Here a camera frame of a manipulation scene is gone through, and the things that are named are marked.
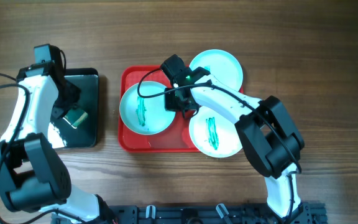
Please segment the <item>green yellow sponge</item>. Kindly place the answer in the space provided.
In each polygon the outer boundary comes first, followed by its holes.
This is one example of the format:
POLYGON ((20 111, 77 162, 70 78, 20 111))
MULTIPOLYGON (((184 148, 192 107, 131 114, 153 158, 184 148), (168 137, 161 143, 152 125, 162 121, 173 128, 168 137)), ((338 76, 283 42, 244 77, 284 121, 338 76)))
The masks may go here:
POLYGON ((86 120, 88 113, 80 108, 70 109, 63 119, 73 128, 77 129, 79 125, 86 120))

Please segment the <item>white plate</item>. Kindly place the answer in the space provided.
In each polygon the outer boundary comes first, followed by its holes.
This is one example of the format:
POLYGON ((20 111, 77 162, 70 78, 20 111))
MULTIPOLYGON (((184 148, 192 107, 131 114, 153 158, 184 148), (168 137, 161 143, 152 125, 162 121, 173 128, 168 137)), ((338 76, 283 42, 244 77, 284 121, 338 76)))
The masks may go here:
POLYGON ((192 143, 207 156, 231 157, 242 149, 235 126, 210 108, 201 107, 188 129, 192 143))
POLYGON ((210 71, 221 83, 239 91, 242 88, 244 73, 239 61, 229 52, 219 49, 205 50, 191 62, 192 70, 203 67, 210 71))
POLYGON ((138 95, 138 83, 132 85, 121 98, 119 112, 125 126, 141 135, 153 135, 167 129, 176 112, 165 109, 164 96, 142 98, 138 95))

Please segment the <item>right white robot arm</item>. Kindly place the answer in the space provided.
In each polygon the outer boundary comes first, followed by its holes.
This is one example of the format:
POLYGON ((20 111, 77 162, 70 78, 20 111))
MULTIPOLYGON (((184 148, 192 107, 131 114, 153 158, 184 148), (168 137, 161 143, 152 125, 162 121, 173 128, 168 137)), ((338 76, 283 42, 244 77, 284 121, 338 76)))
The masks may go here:
POLYGON ((295 176, 302 172, 299 160, 305 142, 278 98, 247 96, 212 75, 167 88, 164 95, 180 100, 191 98, 231 122, 247 160, 265 178, 267 205, 285 221, 292 218, 301 202, 295 176))

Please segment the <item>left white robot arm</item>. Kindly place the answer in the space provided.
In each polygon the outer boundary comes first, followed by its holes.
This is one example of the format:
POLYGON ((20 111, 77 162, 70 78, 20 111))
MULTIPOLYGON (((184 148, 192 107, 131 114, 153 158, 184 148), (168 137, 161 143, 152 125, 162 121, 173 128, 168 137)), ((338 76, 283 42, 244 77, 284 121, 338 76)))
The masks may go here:
POLYGON ((106 202, 71 184, 65 164, 47 139, 55 106, 70 107, 77 87, 61 67, 44 62, 19 70, 11 122, 0 139, 0 198, 10 212, 54 213, 72 223, 115 223, 106 202))

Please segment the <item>red plastic tray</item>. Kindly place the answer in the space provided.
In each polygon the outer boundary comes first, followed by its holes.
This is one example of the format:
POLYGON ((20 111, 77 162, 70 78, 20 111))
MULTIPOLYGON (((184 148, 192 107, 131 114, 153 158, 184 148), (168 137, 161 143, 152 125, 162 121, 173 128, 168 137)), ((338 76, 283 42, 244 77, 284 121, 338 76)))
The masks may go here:
MULTIPOLYGON (((149 71, 158 68, 157 65, 133 65, 127 67, 121 75, 121 91, 125 91, 135 85, 149 71)), ((190 120, 184 119, 181 113, 176 113, 171 125, 161 133, 153 135, 141 135, 131 131, 118 118, 117 138, 123 150, 129 153, 173 153, 173 152, 198 152, 189 134, 190 120)))

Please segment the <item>black water tray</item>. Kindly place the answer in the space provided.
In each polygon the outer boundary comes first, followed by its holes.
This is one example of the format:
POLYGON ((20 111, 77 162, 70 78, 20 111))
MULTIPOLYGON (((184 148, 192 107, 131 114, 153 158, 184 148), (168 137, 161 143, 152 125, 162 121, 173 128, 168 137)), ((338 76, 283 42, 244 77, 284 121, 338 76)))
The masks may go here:
POLYGON ((51 117, 48 140, 54 149, 93 147, 98 137, 98 71, 94 68, 70 68, 65 78, 81 90, 73 109, 86 111, 88 117, 77 129, 73 129, 63 118, 51 117))

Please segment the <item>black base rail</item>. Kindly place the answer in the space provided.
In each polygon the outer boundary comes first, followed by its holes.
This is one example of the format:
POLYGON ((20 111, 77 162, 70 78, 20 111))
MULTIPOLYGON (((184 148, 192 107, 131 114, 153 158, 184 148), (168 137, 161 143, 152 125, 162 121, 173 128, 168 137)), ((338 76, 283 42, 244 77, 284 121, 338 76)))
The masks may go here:
POLYGON ((233 224, 328 224, 323 203, 302 202, 292 212, 289 221, 276 216, 265 203, 241 206, 219 204, 208 207, 156 207, 111 206, 116 223, 131 224, 187 224, 187 223, 233 223, 233 224))

